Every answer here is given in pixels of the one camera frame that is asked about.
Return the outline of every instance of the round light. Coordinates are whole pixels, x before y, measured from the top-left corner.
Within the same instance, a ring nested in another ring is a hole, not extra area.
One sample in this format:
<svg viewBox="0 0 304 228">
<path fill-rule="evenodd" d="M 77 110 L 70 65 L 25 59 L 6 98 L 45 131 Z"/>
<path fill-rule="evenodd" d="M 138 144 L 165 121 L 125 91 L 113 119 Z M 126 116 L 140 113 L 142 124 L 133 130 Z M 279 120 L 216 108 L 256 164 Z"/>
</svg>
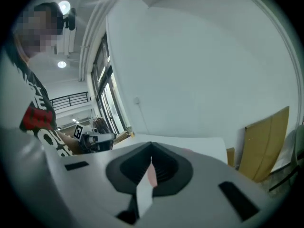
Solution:
<svg viewBox="0 0 304 228">
<path fill-rule="evenodd" d="M 66 15 L 71 9 L 71 5 L 68 1 L 61 1 L 58 5 L 63 15 Z"/>
<path fill-rule="evenodd" d="M 58 62 L 58 67 L 60 67 L 60 68 L 64 68 L 64 67 L 66 67 L 66 62 L 64 62 L 64 61 L 60 61 L 60 62 Z"/>
</svg>

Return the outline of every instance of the person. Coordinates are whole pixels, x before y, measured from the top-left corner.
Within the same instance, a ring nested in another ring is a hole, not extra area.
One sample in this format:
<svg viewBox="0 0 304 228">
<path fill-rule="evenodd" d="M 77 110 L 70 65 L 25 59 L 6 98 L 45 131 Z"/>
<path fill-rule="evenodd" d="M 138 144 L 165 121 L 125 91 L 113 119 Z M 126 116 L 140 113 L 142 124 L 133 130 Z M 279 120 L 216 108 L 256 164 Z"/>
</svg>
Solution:
<svg viewBox="0 0 304 228">
<path fill-rule="evenodd" d="M 59 5 L 55 2 L 42 3 L 20 15 L 4 48 L 13 65 L 22 72 L 23 80 L 34 92 L 20 129 L 34 135 L 43 144 L 54 146 L 60 156 L 69 156 L 82 153 L 79 142 L 57 131 L 56 113 L 48 93 L 29 68 L 32 57 L 55 45 L 63 26 L 63 14 Z"/>
</svg>

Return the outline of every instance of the robotic device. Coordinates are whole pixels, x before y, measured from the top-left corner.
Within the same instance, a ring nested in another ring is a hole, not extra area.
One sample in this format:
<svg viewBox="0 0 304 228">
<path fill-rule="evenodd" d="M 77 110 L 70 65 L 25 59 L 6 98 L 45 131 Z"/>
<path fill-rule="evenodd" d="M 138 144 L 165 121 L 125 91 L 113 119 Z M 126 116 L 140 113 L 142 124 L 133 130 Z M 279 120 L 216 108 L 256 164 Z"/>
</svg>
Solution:
<svg viewBox="0 0 304 228">
<path fill-rule="evenodd" d="M 99 133 L 96 128 L 90 129 L 80 124 L 76 125 L 74 131 L 74 138 L 79 141 L 83 153 L 111 150 L 115 137 L 114 133 Z"/>
<path fill-rule="evenodd" d="M 59 157 L 52 146 L 19 129 L 0 133 L 0 157 L 12 187 L 48 227 L 241 228 L 257 227 L 271 215 L 271 199 L 254 182 L 183 148 L 144 142 Z M 87 142 L 112 139 L 84 133 L 86 148 Z M 138 187 L 151 162 L 157 186 L 150 192 L 151 206 L 139 215 Z"/>
</svg>

